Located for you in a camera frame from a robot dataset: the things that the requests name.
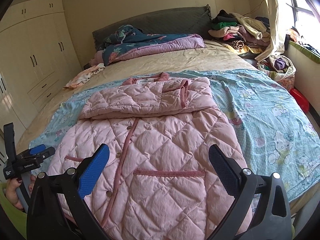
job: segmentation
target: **gray headboard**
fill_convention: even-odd
[[[130,24],[145,34],[199,34],[203,39],[211,40],[208,30],[212,18],[210,6],[186,7],[160,10],[131,17],[92,33],[95,48],[98,50],[104,38],[115,33],[122,25]]]

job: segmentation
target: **clothing tag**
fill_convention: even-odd
[[[145,78],[145,79],[139,79],[137,80],[136,84],[147,84],[147,83],[150,83],[150,82],[153,82],[155,79],[154,78]]]

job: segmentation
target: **person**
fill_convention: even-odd
[[[28,186],[30,194],[35,185],[36,177],[31,175],[31,183]],[[0,184],[0,205],[2,206],[11,223],[19,233],[27,239],[27,214],[18,199],[16,189],[21,185],[21,178],[8,179],[7,183]]]

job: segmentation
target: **bed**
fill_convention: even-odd
[[[205,33],[210,28],[210,8],[178,9],[145,14],[95,31],[96,49],[103,37],[122,24],[132,24],[142,30],[145,27],[147,33],[198,33],[206,38]],[[165,19],[165,24],[159,23],[160,18]],[[181,22],[188,22],[189,26],[177,27]],[[248,167],[261,175],[270,175],[274,171],[280,173],[291,202],[291,212],[297,212],[319,188],[317,133],[283,87],[222,45],[209,40],[204,43],[206,48],[113,63],[84,86],[60,91],[25,131],[17,151],[42,143],[56,148],[65,133],[75,125],[92,93],[119,86],[129,77],[159,72],[184,78],[206,76],[210,79],[215,102],[235,129]],[[41,170],[46,171],[49,163],[50,160],[46,160]],[[252,202],[253,212],[258,199],[256,196]]]

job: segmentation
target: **jacket pocket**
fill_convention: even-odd
[[[135,170],[123,239],[205,239],[204,171]]]

